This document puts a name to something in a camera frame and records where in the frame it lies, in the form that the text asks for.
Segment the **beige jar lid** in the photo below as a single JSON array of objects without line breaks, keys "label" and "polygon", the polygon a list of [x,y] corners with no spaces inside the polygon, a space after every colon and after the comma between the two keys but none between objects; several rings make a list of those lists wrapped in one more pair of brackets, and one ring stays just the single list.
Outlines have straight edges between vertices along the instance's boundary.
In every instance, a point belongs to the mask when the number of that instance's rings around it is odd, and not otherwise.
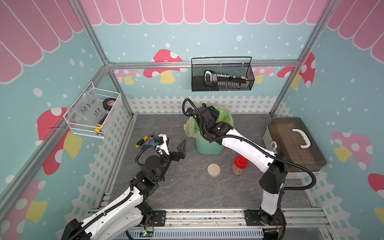
[{"label": "beige jar lid", "polygon": [[221,168],[218,164],[210,164],[207,167],[207,172],[211,177],[217,177],[221,172]]}]

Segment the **peanut jar red lid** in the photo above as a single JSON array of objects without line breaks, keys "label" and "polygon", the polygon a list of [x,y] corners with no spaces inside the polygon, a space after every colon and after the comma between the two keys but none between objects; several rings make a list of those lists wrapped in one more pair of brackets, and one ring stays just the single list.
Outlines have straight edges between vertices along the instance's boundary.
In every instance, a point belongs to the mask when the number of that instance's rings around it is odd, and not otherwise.
[{"label": "peanut jar red lid", "polygon": [[238,156],[234,160],[232,171],[235,175],[240,176],[244,173],[248,166],[248,160],[243,156]]}]

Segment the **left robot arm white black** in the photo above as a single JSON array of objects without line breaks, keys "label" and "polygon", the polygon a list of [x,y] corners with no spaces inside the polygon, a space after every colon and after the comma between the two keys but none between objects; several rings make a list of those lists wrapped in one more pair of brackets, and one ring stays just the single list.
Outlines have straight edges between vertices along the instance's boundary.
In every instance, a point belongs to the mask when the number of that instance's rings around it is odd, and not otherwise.
[{"label": "left robot arm white black", "polygon": [[153,209],[146,203],[164,181],[172,162],[186,157],[186,140],[175,152],[168,149],[166,135],[155,137],[154,144],[143,147],[135,158],[140,171],[128,188],[106,207],[82,221],[73,219],[63,232],[63,240],[112,240],[136,226],[146,227],[154,220]]}]

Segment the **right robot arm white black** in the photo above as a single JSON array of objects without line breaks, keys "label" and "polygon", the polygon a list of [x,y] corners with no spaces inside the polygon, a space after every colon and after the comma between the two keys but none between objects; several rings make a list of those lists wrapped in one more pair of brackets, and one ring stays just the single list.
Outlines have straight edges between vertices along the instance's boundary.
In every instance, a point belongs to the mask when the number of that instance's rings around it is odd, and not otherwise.
[{"label": "right robot arm white black", "polygon": [[[206,141],[216,142],[237,152],[263,173],[259,180],[263,199],[258,213],[263,225],[271,226],[275,219],[281,219],[282,225],[285,224],[281,210],[281,199],[285,191],[308,190],[317,183],[315,174],[309,169],[281,159],[276,153],[245,138],[226,122],[217,122],[219,111],[215,107],[202,104],[198,108],[191,99],[186,98],[182,103],[182,111],[185,116],[196,120],[200,134]],[[285,187],[288,166],[306,172],[311,182],[303,187]]]}]

